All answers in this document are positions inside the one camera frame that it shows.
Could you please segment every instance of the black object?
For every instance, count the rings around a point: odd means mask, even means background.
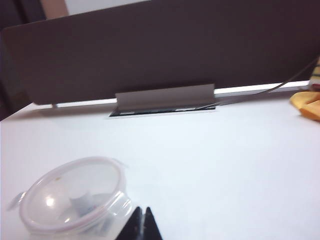
[[[109,117],[123,117],[123,116],[136,116],[136,115],[148,115],[148,114],[164,114],[164,113],[181,113],[181,112],[193,112],[203,110],[214,110],[215,106],[206,107],[205,109],[197,109],[196,107],[182,108],[165,108],[165,109],[148,109],[148,110],[136,110],[136,111],[119,111],[117,108],[113,111]]]
[[[144,216],[141,208],[137,207],[116,240],[162,240],[150,207],[146,208]]]
[[[320,53],[319,9],[319,0],[152,0],[2,35],[30,99],[57,104],[284,82]]]
[[[0,1],[0,31],[9,26],[46,19],[40,0]]]

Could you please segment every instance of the desk surface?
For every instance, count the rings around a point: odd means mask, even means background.
[[[320,237],[320,123],[287,97],[188,114],[108,118],[114,104],[39,109],[1,122],[1,239],[28,239],[10,200],[88,156],[128,166],[127,193],[164,240]]]

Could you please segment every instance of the yellow object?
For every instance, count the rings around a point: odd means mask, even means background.
[[[290,101],[304,117],[320,121],[320,92],[297,92]]]

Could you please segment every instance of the plastic lid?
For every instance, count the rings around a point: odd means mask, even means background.
[[[53,234],[82,229],[103,217],[125,191],[122,166],[106,157],[64,164],[26,192],[20,217],[31,232]]]

